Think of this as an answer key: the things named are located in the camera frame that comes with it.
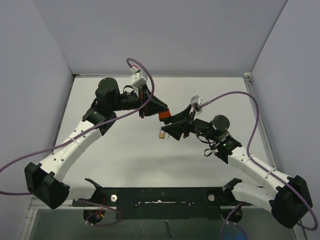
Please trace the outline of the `long shackle brass padlock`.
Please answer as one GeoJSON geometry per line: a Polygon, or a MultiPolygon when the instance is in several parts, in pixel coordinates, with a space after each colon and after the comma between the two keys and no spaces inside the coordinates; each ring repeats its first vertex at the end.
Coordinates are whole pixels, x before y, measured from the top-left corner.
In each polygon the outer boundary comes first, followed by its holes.
{"type": "Polygon", "coordinates": [[[166,133],[163,131],[162,127],[159,129],[159,134],[158,134],[159,139],[165,139],[166,138],[166,133]]]}

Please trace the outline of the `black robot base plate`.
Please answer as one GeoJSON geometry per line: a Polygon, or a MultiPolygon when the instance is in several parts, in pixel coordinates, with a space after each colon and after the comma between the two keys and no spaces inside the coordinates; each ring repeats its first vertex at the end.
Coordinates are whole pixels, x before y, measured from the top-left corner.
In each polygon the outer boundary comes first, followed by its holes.
{"type": "Polygon", "coordinates": [[[238,204],[222,187],[99,187],[74,207],[115,207],[123,220],[220,220],[238,204]]]}

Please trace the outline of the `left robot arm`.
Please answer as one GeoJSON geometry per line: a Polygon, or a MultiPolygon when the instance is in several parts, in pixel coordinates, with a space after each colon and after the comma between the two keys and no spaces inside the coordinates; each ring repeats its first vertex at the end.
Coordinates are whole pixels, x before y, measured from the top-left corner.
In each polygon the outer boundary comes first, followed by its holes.
{"type": "Polygon", "coordinates": [[[74,131],[38,164],[29,163],[25,169],[28,191],[56,209],[69,199],[84,199],[95,206],[100,203],[102,193],[94,187],[72,186],[64,183],[68,170],[85,150],[102,137],[116,121],[117,111],[137,110],[141,118],[168,110],[167,104],[152,95],[145,81],[131,92],[121,93],[118,82],[111,77],[102,79],[95,91],[95,99],[74,131]]]}

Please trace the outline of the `orange black padlock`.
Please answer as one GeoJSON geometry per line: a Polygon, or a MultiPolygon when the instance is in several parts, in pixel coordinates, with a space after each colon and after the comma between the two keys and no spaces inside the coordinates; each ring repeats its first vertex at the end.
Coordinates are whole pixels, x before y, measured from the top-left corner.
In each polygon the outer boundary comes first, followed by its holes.
{"type": "Polygon", "coordinates": [[[170,122],[171,117],[172,115],[169,109],[158,114],[159,121],[165,124],[170,122]]]}

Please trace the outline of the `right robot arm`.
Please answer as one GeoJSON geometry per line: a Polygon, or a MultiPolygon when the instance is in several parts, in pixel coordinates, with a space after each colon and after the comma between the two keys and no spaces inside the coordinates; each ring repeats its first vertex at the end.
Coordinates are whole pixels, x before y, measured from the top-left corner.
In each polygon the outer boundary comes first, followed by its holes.
{"type": "Polygon", "coordinates": [[[248,153],[248,149],[230,135],[230,121],[226,116],[217,115],[207,122],[199,119],[196,110],[189,105],[175,115],[165,111],[158,117],[164,123],[162,131],[174,139],[180,140],[189,134],[203,137],[211,154],[258,183],[258,186],[252,186],[240,179],[230,181],[222,192],[227,204],[245,202],[255,205],[271,212],[288,229],[297,225],[312,208],[307,182],[299,175],[291,177],[282,173],[248,153]]]}

